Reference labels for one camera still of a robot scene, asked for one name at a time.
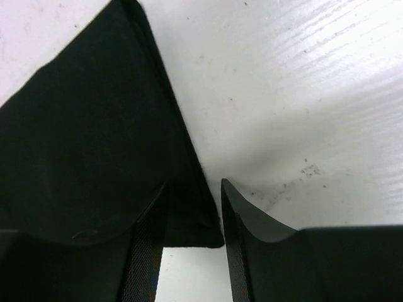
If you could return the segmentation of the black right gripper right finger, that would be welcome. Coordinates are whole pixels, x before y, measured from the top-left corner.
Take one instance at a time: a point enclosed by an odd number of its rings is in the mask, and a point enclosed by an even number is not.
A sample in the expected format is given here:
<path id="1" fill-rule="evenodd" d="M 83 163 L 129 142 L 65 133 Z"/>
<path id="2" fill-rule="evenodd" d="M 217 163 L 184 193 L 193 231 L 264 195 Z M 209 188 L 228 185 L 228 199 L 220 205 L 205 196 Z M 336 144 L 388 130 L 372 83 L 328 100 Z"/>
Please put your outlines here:
<path id="1" fill-rule="evenodd" d="M 402 227 L 293 229 L 221 182 L 234 301 L 401 301 Z"/>

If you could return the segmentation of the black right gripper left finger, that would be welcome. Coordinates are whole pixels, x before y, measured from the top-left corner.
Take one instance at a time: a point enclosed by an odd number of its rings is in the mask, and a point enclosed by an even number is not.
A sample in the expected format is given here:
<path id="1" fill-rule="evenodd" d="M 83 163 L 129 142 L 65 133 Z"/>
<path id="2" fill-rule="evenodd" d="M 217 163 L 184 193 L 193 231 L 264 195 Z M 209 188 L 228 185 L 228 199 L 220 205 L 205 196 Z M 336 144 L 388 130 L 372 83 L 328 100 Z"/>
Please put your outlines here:
<path id="1" fill-rule="evenodd" d="M 154 301 L 167 224 L 164 183 L 105 243 L 65 246 L 1 227 L 1 301 Z"/>

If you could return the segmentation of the black tank top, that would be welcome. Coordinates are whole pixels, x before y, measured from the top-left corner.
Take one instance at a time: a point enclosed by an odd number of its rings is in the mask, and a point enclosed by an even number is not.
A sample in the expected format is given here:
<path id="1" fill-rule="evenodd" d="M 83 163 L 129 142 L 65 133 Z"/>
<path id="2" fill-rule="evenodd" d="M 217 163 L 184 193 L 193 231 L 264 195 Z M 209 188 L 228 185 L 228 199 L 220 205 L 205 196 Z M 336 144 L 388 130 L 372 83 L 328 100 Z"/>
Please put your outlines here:
<path id="1" fill-rule="evenodd" d="M 1 224 L 88 245 L 171 189 L 165 245 L 224 244 L 145 12 L 112 1 L 1 108 Z"/>

